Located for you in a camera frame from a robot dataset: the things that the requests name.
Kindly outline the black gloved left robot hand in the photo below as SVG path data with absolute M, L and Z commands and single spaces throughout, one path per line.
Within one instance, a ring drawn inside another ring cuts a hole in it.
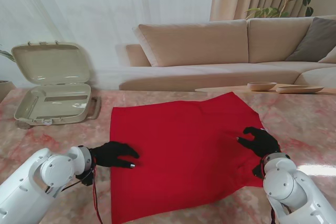
M 131 156 L 138 159 L 140 155 L 128 144 L 115 141 L 104 143 L 101 146 L 89 149 L 91 156 L 95 159 L 95 164 L 102 167 L 119 167 L 129 168 L 135 167 L 130 161 L 120 159 L 120 156 Z

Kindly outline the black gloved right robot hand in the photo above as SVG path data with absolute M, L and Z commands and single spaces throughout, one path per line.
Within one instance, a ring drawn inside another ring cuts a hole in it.
M 243 133 L 251 134 L 254 139 L 250 141 L 238 137 L 237 142 L 243 147 L 253 151 L 258 157 L 263 158 L 269 154 L 281 152 L 278 141 L 266 130 L 247 127 L 243 130 Z

